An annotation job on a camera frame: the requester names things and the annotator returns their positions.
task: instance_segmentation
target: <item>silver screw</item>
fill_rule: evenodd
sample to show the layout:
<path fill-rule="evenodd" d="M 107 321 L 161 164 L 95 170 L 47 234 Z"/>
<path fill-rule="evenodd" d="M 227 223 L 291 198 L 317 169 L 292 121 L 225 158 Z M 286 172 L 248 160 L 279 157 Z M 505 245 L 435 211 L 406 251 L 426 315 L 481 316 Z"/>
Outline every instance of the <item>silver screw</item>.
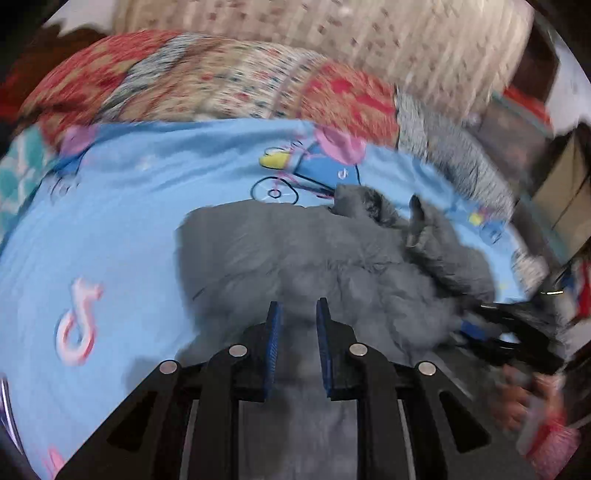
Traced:
<path fill-rule="evenodd" d="M 418 365 L 418 371 L 420 371 L 423 375 L 430 377 L 432 375 L 435 375 L 437 367 L 433 365 L 431 362 L 421 362 Z"/>
<path fill-rule="evenodd" d="M 177 363 L 172 360 L 166 360 L 160 364 L 160 373 L 164 375 L 170 375 L 176 372 L 177 370 Z"/>
<path fill-rule="evenodd" d="M 230 347 L 230 350 L 228 350 L 228 353 L 230 353 L 230 355 L 235 356 L 237 358 L 245 356 L 247 352 L 248 348 L 246 348 L 244 345 L 232 345 Z"/>
<path fill-rule="evenodd" d="M 354 343 L 349 347 L 349 352 L 354 356 L 364 356 L 368 352 L 368 348 L 362 343 Z"/>

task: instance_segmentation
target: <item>teal and white cloth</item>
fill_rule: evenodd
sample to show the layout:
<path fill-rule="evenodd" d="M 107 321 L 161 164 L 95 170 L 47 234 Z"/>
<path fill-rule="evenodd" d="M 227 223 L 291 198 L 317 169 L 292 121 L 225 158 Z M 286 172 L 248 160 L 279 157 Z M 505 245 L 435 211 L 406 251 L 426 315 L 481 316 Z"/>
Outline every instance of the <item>teal and white cloth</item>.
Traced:
<path fill-rule="evenodd" d="M 38 128 L 30 127 L 13 140 L 0 160 L 0 249 L 55 158 Z"/>

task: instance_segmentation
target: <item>light blue blanket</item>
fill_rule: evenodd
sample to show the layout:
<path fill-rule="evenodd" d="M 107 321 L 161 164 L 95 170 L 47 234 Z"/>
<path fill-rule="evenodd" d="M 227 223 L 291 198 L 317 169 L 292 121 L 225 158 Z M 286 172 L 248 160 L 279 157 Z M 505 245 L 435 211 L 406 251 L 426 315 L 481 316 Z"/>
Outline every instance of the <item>light blue blanket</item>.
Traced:
<path fill-rule="evenodd" d="M 104 124 L 71 135 L 0 257 L 0 371 L 37 473 L 51 478 L 199 334 L 175 255 L 188 212 L 251 195 L 329 205 L 340 181 L 378 189 L 407 216 L 413 194 L 427 199 L 486 254 L 497 300 L 524 298 L 516 240 L 408 155 L 301 121 Z"/>

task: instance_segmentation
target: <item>pink cartoon print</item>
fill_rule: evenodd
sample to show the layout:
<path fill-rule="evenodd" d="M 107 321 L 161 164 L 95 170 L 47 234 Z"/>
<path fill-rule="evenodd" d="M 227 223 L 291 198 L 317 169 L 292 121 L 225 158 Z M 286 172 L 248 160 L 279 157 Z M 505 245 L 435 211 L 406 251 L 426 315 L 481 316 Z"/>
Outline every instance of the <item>pink cartoon print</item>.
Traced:
<path fill-rule="evenodd" d="M 82 278 L 72 284 L 72 302 L 74 311 L 68 310 L 57 326 L 56 349 L 61 361 L 66 365 L 83 364 L 95 344 L 96 328 L 91 305 L 100 300 L 103 289 L 92 285 Z M 69 340 L 72 329 L 78 326 L 80 340 L 73 344 Z"/>
<path fill-rule="evenodd" d="M 50 447 L 47 453 L 49 458 L 43 460 L 43 463 L 45 463 L 45 467 L 49 470 L 51 478 L 55 478 L 66 462 L 60 453 L 53 447 Z"/>
<path fill-rule="evenodd" d="M 296 204 L 296 189 L 331 198 L 338 184 L 359 185 L 357 165 L 365 158 L 365 140 L 331 127 L 316 125 L 308 148 L 300 140 L 290 147 L 267 148 L 259 163 L 279 172 L 260 179 L 251 197 L 260 202 Z"/>

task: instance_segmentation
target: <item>spotted beige fabric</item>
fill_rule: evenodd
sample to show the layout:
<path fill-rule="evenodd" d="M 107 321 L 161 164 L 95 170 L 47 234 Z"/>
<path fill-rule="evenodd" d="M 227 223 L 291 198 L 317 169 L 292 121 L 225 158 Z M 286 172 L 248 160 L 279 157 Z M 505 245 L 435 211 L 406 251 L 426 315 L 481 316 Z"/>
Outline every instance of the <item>spotted beige fabric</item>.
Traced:
<path fill-rule="evenodd" d="M 310 48 L 459 119 L 511 80 L 532 16 L 526 0 L 120 0 L 115 29 Z"/>

